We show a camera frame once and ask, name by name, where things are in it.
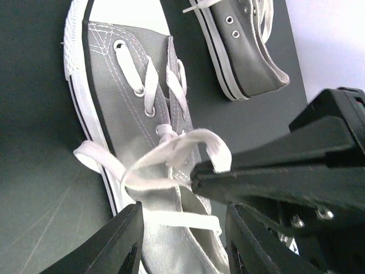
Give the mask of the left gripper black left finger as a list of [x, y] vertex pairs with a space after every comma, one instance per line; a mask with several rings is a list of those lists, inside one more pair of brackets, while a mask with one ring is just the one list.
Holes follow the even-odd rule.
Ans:
[[104, 227], [43, 273], [139, 272], [144, 238], [140, 202], [126, 206]]

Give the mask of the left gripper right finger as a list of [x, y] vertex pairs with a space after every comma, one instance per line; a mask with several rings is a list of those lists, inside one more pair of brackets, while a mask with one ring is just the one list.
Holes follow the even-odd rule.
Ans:
[[323, 273], [285, 247], [240, 205], [227, 205], [225, 235], [231, 273]]

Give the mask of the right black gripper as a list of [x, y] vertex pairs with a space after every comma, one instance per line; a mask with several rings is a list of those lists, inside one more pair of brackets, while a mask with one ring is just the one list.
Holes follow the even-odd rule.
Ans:
[[364, 272], [364, 92], [323, 90], [289, 134], [234, 154], [229, 171], [195, 166], [193, 191], [221, 203], [258, 199], [257, 212], [292, 236], [316, 268]]

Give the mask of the grey sneaker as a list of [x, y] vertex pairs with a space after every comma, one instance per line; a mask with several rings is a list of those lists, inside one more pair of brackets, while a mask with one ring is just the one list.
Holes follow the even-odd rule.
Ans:
[[219, 219], [191, 189], [204, 144], [229, 171], [225, 142], [192, 125], [185, 69], [159, 1], [72, 1], [64, 73], [86, 140], [74, 155], [101, 174], [113, 213], [141, 202], [140, 273], [229, 273]]
[[198, 19], [228, 99], [248, 100], [290, 83], [266, 48], [273, 27], [273, 1], [191, 1], [183, 10], [190, 12]]

